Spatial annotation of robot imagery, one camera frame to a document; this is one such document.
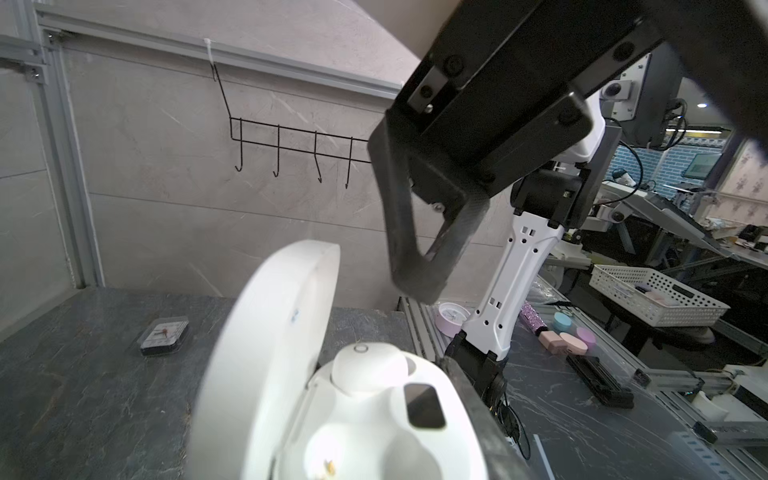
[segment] perforated basket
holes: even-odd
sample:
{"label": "perforated basket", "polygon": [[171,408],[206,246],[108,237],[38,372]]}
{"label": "perforated basket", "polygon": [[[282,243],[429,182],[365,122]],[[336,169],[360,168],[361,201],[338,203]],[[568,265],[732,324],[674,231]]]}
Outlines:
{"label": "perforated basket", "polygon": [[[634,288],[646,283],[679,306],[666,306]],[[595,265],[589,285],[651,326],[710,326],[730,307],[652,268]]]}

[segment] light strip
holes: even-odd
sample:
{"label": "light strip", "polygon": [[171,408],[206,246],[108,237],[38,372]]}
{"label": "light strip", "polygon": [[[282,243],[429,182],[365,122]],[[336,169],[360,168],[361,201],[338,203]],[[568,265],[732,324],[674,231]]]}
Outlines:
{"label": "light strip", "polygon": [[[674,128],[668,128],[667,131],[680,131],[676,130]],[[685,133],[687,134],[722,134],[723,132],[719,130],[685,130]]]}

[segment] hook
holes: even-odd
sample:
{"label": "hook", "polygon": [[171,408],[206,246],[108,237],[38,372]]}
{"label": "hook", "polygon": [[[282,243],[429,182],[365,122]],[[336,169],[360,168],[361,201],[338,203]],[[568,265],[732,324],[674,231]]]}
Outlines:
{"label": "hook", "polygon": [[354,137],[349,137],[349,160],[346,162],[346,183],[344,184],[344,188],[349,187],[349,169],[352,166],[352,141],[355,140]]}
{"label": "hook", "polygon": [[[230,119],[230,128],[232,127],[232,119]],[[235,170],[243,171],[243,119],[240,119],[240,168],[235,165]]]}
{"label": "hook", "polygon": [[317,167],[317,180],[322,183],[323,174],[320,173],[320,164],[317,163],[317,130],[315,130],[315,150],[313,154],[315,155],[315,167]]}
{"label": "hook", "polygon": [[272,170],[272,175],[277,178],[280,175],[280,126],[277,125],[277,172]]}

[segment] clock face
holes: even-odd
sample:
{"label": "clock face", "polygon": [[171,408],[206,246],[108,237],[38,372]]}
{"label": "clock face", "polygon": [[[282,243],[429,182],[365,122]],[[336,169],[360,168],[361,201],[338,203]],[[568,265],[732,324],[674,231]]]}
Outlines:
{"label": "clock face", "polygon": [[187,328],[187,324],[189,322],[186,320],[158,323],[141,343],[141,348],[147,349],[154,346],[175,344],[179,340],[181,333]]}

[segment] floral wallpaper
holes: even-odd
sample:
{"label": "floral wallpaper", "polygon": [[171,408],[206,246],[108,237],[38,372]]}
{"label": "floral wallpaper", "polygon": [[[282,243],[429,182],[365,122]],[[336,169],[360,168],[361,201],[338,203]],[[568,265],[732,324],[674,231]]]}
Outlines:
{"label": "floral wallpaper", "polygon": [[768,157],[756,141],[747,141],[707,216],[768,226],[767,185]]}

